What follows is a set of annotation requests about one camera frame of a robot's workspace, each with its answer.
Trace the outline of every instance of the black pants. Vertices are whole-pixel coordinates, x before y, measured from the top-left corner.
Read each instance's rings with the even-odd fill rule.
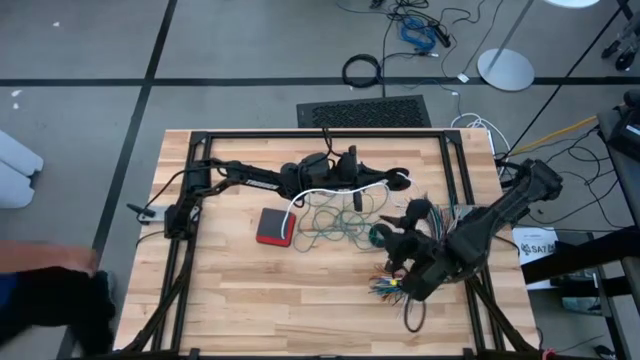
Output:
[[[85,355],[105,354],[113,343],[114,315],[106,276],[60,267],[21,272],[0,307],[0,346],[32,325],[69,325]]]

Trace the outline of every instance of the wooden table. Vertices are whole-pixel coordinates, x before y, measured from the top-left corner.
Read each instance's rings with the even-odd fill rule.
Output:
[[[486,132],[460,131],[475,201],[490,204],[502,192]],[[184,168],[190,132],[166,132],[152,195],[172,174]],[[333,143],[338,152],[356,145],[358,159],[371,168],[408,168],[434,203],[448,203],[435,139],[340,138]],[[213,144],[212,156],[221,160],[240,160],[275,171],[285,162],[297,163],[310,153],[326,151],[321,138],[216,139]],[[452,148],[449,151],[457,189],[462,189],[455,154]],[[174,203],[180,180],[176,179],[156,204]],[[415,197],[417,194],[411,191],[410,188],[400,195]],[[374,201],[383,200],[381,190],[369,193]],[[460,355],[462,348],[474,348],[462,283],[444,285],[430,296],[425,326],[418,334],[411,334],[398,317],[400,306],[380,303],[368,293],[373,266],[384,263],[384,252],[363,252],[347,241],[320,240],[304,254],[293,248],[256,243],[262,208],[284,210],[287,204],[272,192],[246,186],[232,187],[205,200],[182,352],[197,347],[202,354]],[[380,211],[389,215],[402,212],[390,202]],[[159,229],[160,225],[146,226],[141,235]],[[500,235],[511,239],[509,230]],[[114,348],[130,342],[155,309],[168,247],[169,241],[161,235],[138,247]],[[498,305],[524,337],[537,346],[536,325],[515,249],[494,241],[489,268]],[[480,312],[486,343],[491,348],[493,340],[482,306]],[[168,348],[172,317],[170,311],[163,348]]]

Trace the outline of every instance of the person's arm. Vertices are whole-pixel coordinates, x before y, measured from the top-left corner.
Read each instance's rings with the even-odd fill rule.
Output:
[[[0,273],[55,266],[84,271],[93,276],[97,268],[97,256],[92,249],[80,246],[0,240]]]

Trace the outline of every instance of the blue shirt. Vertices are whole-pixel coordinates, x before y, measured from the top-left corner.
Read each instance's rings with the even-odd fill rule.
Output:
[[[17,282],[18,276],[15,273],[0,274],[0,307],[9,302],[9,297]]]

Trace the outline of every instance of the yellow cable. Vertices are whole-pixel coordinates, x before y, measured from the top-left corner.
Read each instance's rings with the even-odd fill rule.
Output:
[[[535,146],[537,146],[539,144],[542,144],[543,142],[547,142],[547,141],[549,141],[550,139],[553,139],[556,136],[560,136],[562,134],[565,134],[565,133],[568,133],[570,131],[573,131],[573,130],[579,128],[579,127],[585,126],[585,125],[587,125],[588,123],[590,123],[590,122],[592,122],[594,120],[596,120],[596,116],[595,115],[594,116],[590,116],[590,117],[580,121],[577,124],[573,124],[573,125],[571,125],[569,127],[566,127],[566,128],[564,128],[562,130],[558,130],[556,132],[553,132],[553,133],[551,133],[551,134],[549,134],[549,135],[547,135],[547,136],[545,136],[545,137],[543,137],[541,139],[538,139],[538,140],[532,142],[531,144],[528,144],[528,145],[525,145],[525,146],[523,146],[521,148],[518,148],[517,150],[515,150],[514,152],[511,153],[511,156],[523,153],[523,152],[527,151],[528,149],[531,149],[532,147],[535,147]]]

